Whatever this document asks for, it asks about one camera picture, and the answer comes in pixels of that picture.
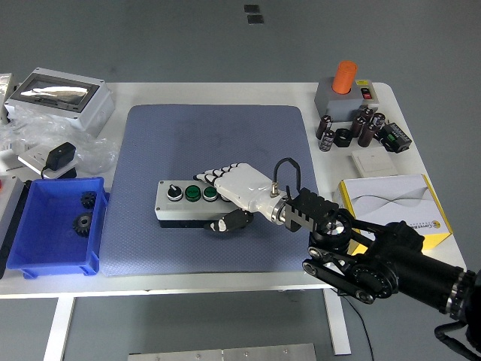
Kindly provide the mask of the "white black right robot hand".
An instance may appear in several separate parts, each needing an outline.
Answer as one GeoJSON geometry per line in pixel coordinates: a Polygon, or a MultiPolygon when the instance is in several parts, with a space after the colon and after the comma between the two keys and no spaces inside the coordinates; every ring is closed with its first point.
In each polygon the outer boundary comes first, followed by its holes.
{"type": "Polygon", "coordinates": [[[244,228],[253,221],[255,213],[261,214],[271,223],[280,225],[280,211],[286,193],[271,192],[273,181],[247,163],[233,163],[229,166],[208,170],[194,176],[214,187],[217,192],[237,206],[207,228],[214,232],[230,232],[244,228]]]}

